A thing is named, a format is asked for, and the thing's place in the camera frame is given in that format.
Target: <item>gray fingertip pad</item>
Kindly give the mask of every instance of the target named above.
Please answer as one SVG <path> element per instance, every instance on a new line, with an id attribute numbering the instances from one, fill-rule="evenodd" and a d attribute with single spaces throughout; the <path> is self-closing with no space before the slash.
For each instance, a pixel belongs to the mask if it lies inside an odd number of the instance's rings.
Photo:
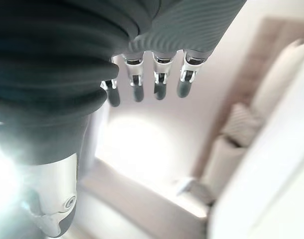
<path id="1" fill-rule="evenodd" d="M 179 81 L 177 85 L 177 95 L 180 98 L 185 98 L 191 91 L 192 84 L 188 81 Z"/>
<path id="2" fill-rule="evenodd" d="M 141 102 L 144 99 L 143 86 L 133 86 L 134 90 L 134 100 L 136 102 Z"/>
<path id="3" fill-rule="evenodd" d="M 108 88 L 107 89 L 107 98 L 111 106 L 118 107 L 121 103 L 120 94 L 118 88 Z"/>
<path id="4" fill-rule="evenodd" d="M 154 95 L 155 98 L 159 101 L 164 99 L 166 96 L 166 84 L 163 83 L 155 83 L 154 84 Z"/>

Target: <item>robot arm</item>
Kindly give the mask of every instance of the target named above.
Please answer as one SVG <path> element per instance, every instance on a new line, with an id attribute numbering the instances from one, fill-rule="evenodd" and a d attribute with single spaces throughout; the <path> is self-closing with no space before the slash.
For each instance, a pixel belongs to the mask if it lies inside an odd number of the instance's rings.
<path id="1" fill-rule="evenodd" d="M 244 3 L 0 0 L 0 145 L 25 175 L 22 207 L 46 235 L 59 237 L 72 222 L 89 115 L 107 96 L 120 104 L 111 57 L 124 54 L 139 102 L 143 52 L 153 51 L 161 100 L 174 53 L 185 49 L 178 86 L 185 97 Z"/>
<path id="2" fill-rule="evenodd" d="M 57 162 L 20 167 L 25 177 L 22 208 L 49 237 L 62 236 L 70 227 L 77 202 L 77 155 Z"/>

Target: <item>white couch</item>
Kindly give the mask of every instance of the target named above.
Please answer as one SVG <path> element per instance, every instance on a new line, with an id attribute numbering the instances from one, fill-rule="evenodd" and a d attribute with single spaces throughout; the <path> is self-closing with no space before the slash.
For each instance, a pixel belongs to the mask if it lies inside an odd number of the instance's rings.
<path id="1" fill-rule="evenodd" d="M 197 192 L 200 187 L 196 186 L 200 183 L 213 201 L 220 196 L 254 137 L 268 123 L 269 116 L 294 81 L 303 61 L 304 44 L 300 45 L 299 40 L 291 43 L 282 50 L 266 74 L 250 107 L 233 106 L 221 135 L 213 144 L 200 181 L 190 185 L 192 193 L 200 194 Z"/>

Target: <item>screw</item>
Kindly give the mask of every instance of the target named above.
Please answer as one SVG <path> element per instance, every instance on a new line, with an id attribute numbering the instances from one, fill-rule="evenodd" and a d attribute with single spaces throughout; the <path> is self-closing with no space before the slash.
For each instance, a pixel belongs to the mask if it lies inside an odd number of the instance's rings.
<path id="1" fill-rule="evenodd" d="M 70 208 L 70 207 L 73 205 L 75 199 L 76 199 L 76 196 L 71 197 L 71 198 L 66 202 L 65 208 L 66 208 L 66 209 Z"/>

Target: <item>pillow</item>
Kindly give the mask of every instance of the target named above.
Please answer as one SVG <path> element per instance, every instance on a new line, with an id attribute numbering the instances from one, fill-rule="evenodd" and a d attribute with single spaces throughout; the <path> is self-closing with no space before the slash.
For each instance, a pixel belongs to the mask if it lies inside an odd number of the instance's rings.
<path id="1" fill-rule="evenodd" d="M 285 93 L 304 60 L 304 44 L 297 40 L 282 50 L 263 79 L 251 108 L 267 119 Z"/>
<path id="2" fill-rule="evenodd" d="M 246 148 L 235 147 L 223 135 L 215 140 L 208 164 L 200 180 L 206 185 L 214 199 L 221 194 L 246 151 Z"/>
<path id="3" fill-rule="evenodd" d="M 242 147 L 248 147 L 261 126 L 263 119 L 253 113 L 242 103 L 232 106 L 229 118 L 221 132 L 227 138 Z"/>

